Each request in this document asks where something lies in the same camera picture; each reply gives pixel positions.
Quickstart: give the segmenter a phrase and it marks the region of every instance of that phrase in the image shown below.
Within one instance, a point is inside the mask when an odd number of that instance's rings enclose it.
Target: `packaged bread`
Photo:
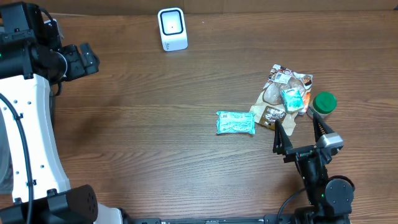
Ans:
[[[295,88],[301,97],[311,91],[313,76],[291,71],[280,65],[274,65],[268,81],[262,89],[256,104],[250,109],[254,113],[254,121],[267,128],[275,129],[275,121],[280,119],[286,134],[293,133],[297,112],[286,112],[281,93]]]

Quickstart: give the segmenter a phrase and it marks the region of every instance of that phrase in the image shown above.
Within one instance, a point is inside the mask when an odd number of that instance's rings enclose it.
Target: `black mechanical part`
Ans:
[[[162,221],[163,224],[264,224],[264,218],[263,217],[252,217],[252,218],[197,218],[197,219],[189,218],[189,219],[161,220],[161,221]]]
[[[293,215],[281,215],[279,216],[279,224],[289,224],[291,223]],[[275,224],[277,215],[265,215],[264,216],[264,223],[265,224]]]
[[[291,202],[293,199],[295,199],[297,196],[299,196],[302,192],[304,192],[306,189],[301,189],[299,191],[297,191],[296,193],[292,194],[292,196],[290,196],[283,204],[282,206],[279,208],[278,214],[276,215],[276,219],[275,219],[275,224],[279,224],[281,221],[283,221],[283,219],[280,218],[280,216],[282,215],[282,212],[284,211],[286,205]]]
[[[141,218],[141,219],[129,219],[128,222],[125,222],[127,220],[123,219],[123,224],[161,224],[161,221],[159,218]]]
[[[40,7],[17,2],[0,7],[5,33],[0,34],[0,79],[33,74],[50,85],[98,72],[100,60],[85,43],[80,55],[75,45],[62,47],[58,24],[44,24]]]
[[[311,207],[296,209],[292,223],[349,223],[354,185],[344,176],[328,177],[326,165],[343,147],[343,140],[314,113],[316,144],[293,148],[282,124],[275,122],[273,152],[285,156],[284,162],[295,162]]]
[[[60,194],[49,190],[48,197],[34,200],[32,223],[91,224],[98,216],[98,203],[89,185]],[[25,223],[27,203],[0,210],[3,224]]]

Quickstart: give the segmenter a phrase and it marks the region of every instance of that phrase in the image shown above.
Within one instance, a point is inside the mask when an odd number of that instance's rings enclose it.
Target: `teal snack wrapper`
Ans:
[[[255,134],[254,113],[217,111],[217,134],[249,133]]]
[[[303,98],[298,89],[291,88],[283,90],[281,95],[288,113],[293,113],[304,108]]]

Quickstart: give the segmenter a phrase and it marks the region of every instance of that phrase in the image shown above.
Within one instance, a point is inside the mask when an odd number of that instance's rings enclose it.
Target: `snack package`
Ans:
[[[308,105],[310,104],[311,93],[306,93],[303,97],[304,108],[298,112],[298,115],[303,116],[307,113]]]
[[[296,126],[294,118],[297,112],[286,112],[281,93],[284,90],[296,88],[303,98],[311,91],[312,78],[312,75],[297,73],[280,65],[274,65],[256,104],[250,108],[250,112],[254,113],[255,122],[275,129],[275,120],[280,119],[286,134],[292,135]]]
[[[282,99],[288,113],[293,113],[304,108],[303,98],[297,88],[282,90]]]
[[[217,134],[256,133],[254,130],[254,113],[218,111],[217,115]]]

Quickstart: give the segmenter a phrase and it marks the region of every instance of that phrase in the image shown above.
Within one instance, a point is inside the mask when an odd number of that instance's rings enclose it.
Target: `wood grain surface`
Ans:
[[[0,0],[0,4],[20,0]],[[49,12],[81,15],[156,15],[179,7],[186,14],[393,10],[397,0],[25,0]]]
[[[72,187],[132,217],[276,213],[302,187],[271,151],[274,133],[216,135],[216,111],[249,111],[278,63],[330,91],[345,140],[329,175],[355,184],[353,223],[398,218],[398,12],[187,15],[187,50],[165,53],[156,16],[62,18],[64,44],[89,42],[100,72],[65,83],[55,137]],[[313,144],[297,117],[294,146]],[[11,204],[1,197],[0,206]],[[286,209],[308,204],[301,195]]]

